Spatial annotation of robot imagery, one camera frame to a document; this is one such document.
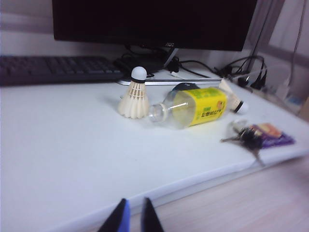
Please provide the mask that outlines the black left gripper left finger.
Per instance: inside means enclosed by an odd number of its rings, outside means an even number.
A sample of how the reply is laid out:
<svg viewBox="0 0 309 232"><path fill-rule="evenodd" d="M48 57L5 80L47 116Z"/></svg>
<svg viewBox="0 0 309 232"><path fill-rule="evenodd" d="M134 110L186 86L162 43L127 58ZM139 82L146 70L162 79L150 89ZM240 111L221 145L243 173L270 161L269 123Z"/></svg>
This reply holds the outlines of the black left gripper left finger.
<svg viewBox="0 0 309 232"><path fill-rule="evenodd" d="M122 199L114 208L109 217L99 228L98 232L129 232L130 231L130 204L129 200Z"/></svg>

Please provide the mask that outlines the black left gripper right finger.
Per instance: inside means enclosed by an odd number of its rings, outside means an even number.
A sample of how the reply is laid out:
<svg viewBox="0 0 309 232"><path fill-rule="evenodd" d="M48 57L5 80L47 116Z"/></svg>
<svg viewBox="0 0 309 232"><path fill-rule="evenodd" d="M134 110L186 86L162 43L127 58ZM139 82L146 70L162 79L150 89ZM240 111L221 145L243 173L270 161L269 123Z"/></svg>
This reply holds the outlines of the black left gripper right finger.
<svg viewBox="0 0 309 232"><path fill-rule="evenodd" d="M164 232L152 201L148 197L143 201L140 229L142 232Z"/></svg>

